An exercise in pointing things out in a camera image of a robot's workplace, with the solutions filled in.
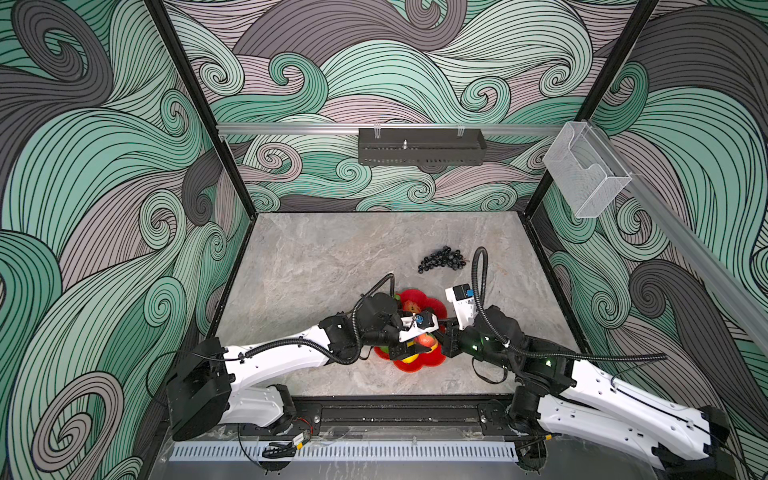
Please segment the yellow fake lemon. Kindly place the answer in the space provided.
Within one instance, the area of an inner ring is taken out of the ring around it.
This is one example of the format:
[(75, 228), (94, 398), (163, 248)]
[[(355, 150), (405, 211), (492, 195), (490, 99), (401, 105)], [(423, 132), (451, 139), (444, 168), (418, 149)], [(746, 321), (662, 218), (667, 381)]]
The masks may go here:
[(411, 364), (414, 361), (416, 361), (419, 356), (420, 356), (419, 354), (415, 354), (415, 355), (409, 356), (409, 357), (401, 360), (401, 362), (404, 363), (404, 364)]

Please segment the red fake strawberry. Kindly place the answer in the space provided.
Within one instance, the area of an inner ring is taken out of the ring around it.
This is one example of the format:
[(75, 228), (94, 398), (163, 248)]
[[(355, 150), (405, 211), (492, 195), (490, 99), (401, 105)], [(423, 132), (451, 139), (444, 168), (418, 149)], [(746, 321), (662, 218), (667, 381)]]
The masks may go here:
[(438, 346), (437, 340), (431, 334), (427, 333), (419, 335), (415, 341), (419, 345), (428, 348), (430, 351), (434, 351)]

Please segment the black fake grape bunch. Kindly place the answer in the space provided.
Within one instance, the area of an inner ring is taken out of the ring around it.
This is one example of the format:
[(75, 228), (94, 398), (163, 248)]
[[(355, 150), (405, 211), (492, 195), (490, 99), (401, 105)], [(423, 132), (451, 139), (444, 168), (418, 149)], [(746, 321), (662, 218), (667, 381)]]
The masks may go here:
[(459, 249), (453, 249), (445, 245), (424, 256), (417, 267), (417, 272), (423, 274), (438, 268), (448, 268), (457, 271), (462, 270), (466, 265), (467, 260)]

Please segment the red fake apple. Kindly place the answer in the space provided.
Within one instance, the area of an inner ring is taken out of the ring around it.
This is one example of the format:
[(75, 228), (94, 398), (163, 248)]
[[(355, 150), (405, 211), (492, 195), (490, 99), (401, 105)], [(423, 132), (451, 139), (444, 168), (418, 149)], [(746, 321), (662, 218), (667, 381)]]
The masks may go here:
[(416, 302), (413, 302), (411, 300), (406, 300), (403, 303), (403, 310), (407, 312), (409, 315), (416, 315), (421, 312), (421, 308)]

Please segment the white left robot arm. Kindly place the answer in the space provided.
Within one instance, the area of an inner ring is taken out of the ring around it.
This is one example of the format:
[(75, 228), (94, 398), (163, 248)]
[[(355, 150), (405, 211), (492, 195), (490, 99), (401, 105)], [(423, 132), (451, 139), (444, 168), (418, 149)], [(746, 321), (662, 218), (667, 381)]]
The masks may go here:
[(419, 337), (438, 328), (433, 309), (410, 312), (394, 296), (375, 293), (360, 298), (351, 312), (329, 316), (292, 336), (245, 346), (208, 339), (166, 377), (172, 437), (187, 441), (228, 424), (285, 430), (296, 410), (277, 378), (326, 365), (353, 365), (366, 346), (387, 349), (396, 360), (421, 355), (431, 349)]

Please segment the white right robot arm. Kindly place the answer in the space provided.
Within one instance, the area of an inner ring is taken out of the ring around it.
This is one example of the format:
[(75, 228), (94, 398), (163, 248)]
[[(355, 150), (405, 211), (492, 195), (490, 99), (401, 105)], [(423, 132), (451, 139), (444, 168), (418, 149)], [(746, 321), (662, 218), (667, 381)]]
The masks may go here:
[(445, 320), (436, 336), (448, 357), (467, 354), (513, 374), (506, 415), (526, 436), (586, 440), (646, 460), (669, 479), (737, 476), (729, 422), (715, 407), (687, 407), (624, 382), (599, 368), (598, 356), (524, 334), (496, 306), (471, 325)]

